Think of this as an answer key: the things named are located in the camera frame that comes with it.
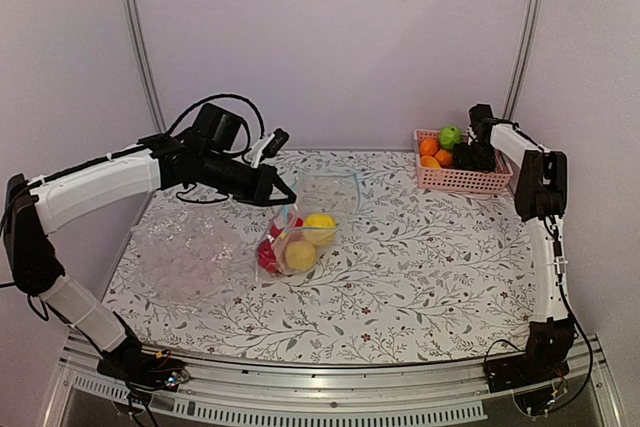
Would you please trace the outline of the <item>clear zip top bag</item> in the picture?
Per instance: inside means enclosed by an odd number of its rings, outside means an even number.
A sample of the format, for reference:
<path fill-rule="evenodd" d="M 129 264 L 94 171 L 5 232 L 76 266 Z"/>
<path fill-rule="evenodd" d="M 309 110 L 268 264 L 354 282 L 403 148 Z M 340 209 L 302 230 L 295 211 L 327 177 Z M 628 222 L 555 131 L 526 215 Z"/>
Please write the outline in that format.
<path fill-rule="evenodd" d="M 313 271 L 359 209 L 355 173 L 306 175 L 292 190 L 296 201 L 277 211 L 257 246 L 260 275 L 278 278 Z"/>

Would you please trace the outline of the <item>red toy pomegranate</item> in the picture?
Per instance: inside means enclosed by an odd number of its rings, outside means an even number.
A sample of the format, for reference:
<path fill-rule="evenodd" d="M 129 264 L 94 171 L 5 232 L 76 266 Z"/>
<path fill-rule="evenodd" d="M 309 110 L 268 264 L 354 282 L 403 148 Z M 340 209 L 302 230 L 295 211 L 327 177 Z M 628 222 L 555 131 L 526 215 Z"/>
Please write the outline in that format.
<path fill-rule="evenodd" d="M 257 262 L 265 272 L 273 275 L 279 274 L 279 264 L 268 239 L 263 240 L 258 246 Z"/>

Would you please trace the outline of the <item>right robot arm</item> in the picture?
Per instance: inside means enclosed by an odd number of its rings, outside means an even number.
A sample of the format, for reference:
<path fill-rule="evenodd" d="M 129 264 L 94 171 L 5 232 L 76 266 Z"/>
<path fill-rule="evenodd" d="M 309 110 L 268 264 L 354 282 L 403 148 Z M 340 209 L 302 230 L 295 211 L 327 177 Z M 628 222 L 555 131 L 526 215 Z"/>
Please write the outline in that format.
<path fill-rule="evenodd" d="M 563 223 L 568 197 L 566 154 L 533 140 L 513 121 L 500 119 L 488 104 L 469 109 L 468 159 L 475 167 L 500 153 L 519 172 L 515 210 L 529 235 L 532 263 L 539 275 L 538 300 L 517 374 L 537 383 L 566 361 L 574 342 L 575 316 L 569 308 Z"/>

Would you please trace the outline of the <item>red toy bell pepper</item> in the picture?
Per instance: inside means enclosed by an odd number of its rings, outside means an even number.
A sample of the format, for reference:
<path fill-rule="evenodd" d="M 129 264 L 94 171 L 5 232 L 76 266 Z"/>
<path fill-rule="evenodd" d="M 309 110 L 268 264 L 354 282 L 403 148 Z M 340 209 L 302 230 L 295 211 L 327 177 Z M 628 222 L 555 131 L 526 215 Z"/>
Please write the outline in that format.
<path fill-rule="evenodd" d="M 286 223 L 273 221 L 269 227 L 269 237 L 272 240 L 283 240 L 292 229 L 302 227 L 303 223 L 304 221 L 300 217 L 291 217 Z"/>

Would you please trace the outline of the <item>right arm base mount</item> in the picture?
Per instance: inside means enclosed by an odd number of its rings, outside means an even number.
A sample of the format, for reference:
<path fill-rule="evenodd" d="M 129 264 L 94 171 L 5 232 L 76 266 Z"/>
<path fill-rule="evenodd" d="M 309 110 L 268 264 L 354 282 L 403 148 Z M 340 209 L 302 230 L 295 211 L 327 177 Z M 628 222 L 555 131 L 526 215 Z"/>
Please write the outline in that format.
<path fill-rule="evenodd" d="M 511 347 L 514 353 L 490 359 L 491 351 L 498 345 Z M 530 359 L 523 349 L 507 339 L 497 339 L 489 346 L 484 355 L 482 367 L 491 393 L 536 385 L 565 377 L 570 372 L 566 360 Z"/>

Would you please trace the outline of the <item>yellow toy lemon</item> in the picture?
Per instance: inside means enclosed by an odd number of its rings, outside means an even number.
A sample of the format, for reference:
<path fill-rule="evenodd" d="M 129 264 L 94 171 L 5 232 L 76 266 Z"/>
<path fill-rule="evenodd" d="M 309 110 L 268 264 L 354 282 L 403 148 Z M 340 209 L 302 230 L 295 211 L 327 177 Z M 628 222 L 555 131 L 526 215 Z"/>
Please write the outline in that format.
<path fill-rule="evenodd" d="M 316 247 L 326 247 L 334 243 L 337 233 L 337 222 L 325 213 L 311 214 L 303 223 L 303 237 Z"/>
<path fill-rule="evenodd" d="M 309 271 L 316 261 L 316 247 L 308 241 L 290 242 L 285 249 L 286 266 L 296 272 Z"/>

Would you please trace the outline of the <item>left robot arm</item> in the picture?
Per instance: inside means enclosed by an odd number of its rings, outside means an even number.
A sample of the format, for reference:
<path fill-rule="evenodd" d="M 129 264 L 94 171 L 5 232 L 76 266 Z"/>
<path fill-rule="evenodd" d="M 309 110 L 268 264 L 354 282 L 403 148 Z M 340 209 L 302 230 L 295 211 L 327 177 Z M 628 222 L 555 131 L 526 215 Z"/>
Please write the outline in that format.
<path fill-rule="evenodd" d="M 217 106 L 221 98 L 213 95 L 188 107 L 196 117 L 184 130 L 172 124 L 121 151 L 32 180 L 17 174 L 7 183 L 1 234 L 12 286 L 78 329 L 128 381 L 141 380 L 149 370 L 139 340 L 66 275 L 49 236 L 103 207 L 177 185 L 206 186 L 223 199 L 256 207 L 293 203 L 295 194 L 268 163 L 288 133 L 262 131 L 235 150 L 237 134 L 247 131 L 248 123 Z"/>

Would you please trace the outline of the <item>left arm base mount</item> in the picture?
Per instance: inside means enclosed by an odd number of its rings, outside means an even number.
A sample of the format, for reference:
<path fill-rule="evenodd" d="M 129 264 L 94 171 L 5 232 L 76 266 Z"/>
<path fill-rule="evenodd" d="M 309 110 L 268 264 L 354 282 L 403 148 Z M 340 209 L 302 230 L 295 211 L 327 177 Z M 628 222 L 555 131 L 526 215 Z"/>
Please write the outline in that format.
<path fill-rule="evenodd" d="M 101 355 L 97 368 L 100 374 L 120 379 L 138 389 L 176 391 L 190 379 L 186 364 L 174 358 L 169 349 L 144 352 L 141 341 L 128 326 L 124 341 L 114 350 L 98 352 Z"/>

